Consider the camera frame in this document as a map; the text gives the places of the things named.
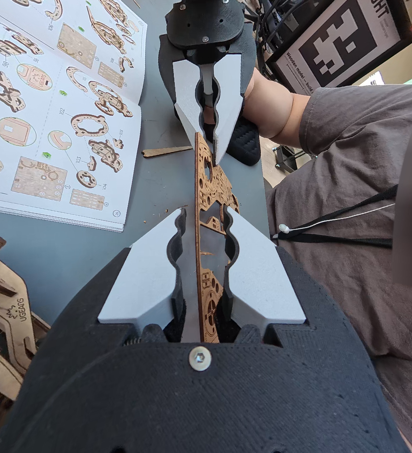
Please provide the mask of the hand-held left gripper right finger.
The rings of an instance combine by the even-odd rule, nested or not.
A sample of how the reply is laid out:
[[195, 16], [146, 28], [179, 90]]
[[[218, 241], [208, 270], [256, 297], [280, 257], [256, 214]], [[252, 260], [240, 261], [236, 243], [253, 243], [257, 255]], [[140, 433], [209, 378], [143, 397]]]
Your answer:
[[231, 207], [224, 208], [225, 268], [223, 342], [232, 343], [245, 325], [264, 336], [272, 324], [303, 325], [305, 313], [271, 240]]

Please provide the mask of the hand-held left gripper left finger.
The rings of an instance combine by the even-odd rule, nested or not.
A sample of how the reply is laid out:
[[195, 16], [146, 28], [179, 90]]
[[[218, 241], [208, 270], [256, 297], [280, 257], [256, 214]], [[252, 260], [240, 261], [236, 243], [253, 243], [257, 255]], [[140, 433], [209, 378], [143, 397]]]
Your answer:
[[138, 335], [158, 325], [180, 342], [186, 307], [177, 260], [182, 255], [186, 209], [176, 209], [130, 247], [98, 315], [100, 324], [133, 324]]

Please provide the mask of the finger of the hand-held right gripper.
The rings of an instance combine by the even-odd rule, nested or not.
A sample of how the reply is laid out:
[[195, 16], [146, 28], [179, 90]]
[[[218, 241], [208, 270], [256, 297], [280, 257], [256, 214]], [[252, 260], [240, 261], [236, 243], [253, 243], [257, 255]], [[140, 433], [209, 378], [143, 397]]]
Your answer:
[[241, 55], [227, 54], [215, 63], [213, 78], [219, 89], [214, 104], [216, 125], [213, 133], [214, 165], [226, 153], [241, 111]]
[[202, 108], [196, 89], [200, 82], [200, 68], [188, 60], [173, 62], [175, 82], [175, 110], [188, 138], [203, 134], [200, 126]]

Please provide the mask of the laser-cut wooden parts sheet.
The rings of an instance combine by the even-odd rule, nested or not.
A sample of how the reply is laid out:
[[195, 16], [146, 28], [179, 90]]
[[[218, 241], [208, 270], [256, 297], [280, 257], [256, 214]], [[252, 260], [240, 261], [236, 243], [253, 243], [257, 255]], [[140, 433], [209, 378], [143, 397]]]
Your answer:
[[[215, 314], [219, 300], [223, 294], [223, 286], [219, 283], [211, 269], [203, 268], [201, 257], [207, 255], [200, 245], [200, 228], [204, 227], [220, 235], [224, 230], [224, 207], [231, 207], [239, 212], [238, 200], [232, 193], [232, 185], [220, 165], [213, 165], [213, 153], [200, 132], [195, 133], [195, 255], [196, 280], [198, 293], [198, 314], [200, 341], [203, 343], [219, 343]], [[206, 222], [200, 220], [200, 213], [207, 212], [214, 203], [220, 207], [220, 218], [211, 216]]]

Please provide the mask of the person's right forearm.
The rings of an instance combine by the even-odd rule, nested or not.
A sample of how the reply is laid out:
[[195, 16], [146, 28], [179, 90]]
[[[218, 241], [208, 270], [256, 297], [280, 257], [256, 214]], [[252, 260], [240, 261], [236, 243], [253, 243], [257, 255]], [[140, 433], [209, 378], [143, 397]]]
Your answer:
[[299, 130], [304, 111], [314, 97], [293, 94], [267, 80], [256, 68], [244, 94], [243, 116], [271, 141], [302, 148]]

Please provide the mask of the assembled wooden model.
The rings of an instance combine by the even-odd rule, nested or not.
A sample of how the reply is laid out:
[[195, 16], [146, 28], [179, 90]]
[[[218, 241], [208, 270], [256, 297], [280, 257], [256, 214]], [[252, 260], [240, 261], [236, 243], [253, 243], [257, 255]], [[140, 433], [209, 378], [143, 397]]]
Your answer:
[[[5, 244], [0, 237], [0, 249]], [[0, 427], [49, 330], [31, 310], [24, 280], [0, 260]]]

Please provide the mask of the thin wooden stick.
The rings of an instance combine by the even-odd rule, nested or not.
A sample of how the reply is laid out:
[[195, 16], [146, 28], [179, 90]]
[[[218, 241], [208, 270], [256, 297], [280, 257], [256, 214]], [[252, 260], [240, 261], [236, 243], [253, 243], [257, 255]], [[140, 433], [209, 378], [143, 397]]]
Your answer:
[[176, 152], [192, 150], [192, 149], [193, 148], [191, 145], [175, 146], [175, 147], [167, 147], [167, 148], [145, 149], [145, 150], [142, 150], [142, 154], [145, 158], [152, 158], [152, 157], [173, 154]]

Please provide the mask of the black framed marker sign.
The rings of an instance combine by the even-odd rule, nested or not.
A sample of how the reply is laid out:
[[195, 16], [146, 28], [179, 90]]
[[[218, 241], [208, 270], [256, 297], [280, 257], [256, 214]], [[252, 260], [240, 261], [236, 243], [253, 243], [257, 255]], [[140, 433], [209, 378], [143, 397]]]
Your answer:
[[267, 75], [306, 95], [351, 85], [412, 44], [404, 1], [279, 1], [265, 33]]

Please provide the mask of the open instruction booklet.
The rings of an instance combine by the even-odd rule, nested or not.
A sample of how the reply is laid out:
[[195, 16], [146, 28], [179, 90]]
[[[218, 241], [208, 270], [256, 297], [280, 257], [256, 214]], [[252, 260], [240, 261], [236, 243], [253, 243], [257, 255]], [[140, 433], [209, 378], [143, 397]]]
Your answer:
[[0, 212], [123, 231], [146, 31], [121, 1], [0, 0]]

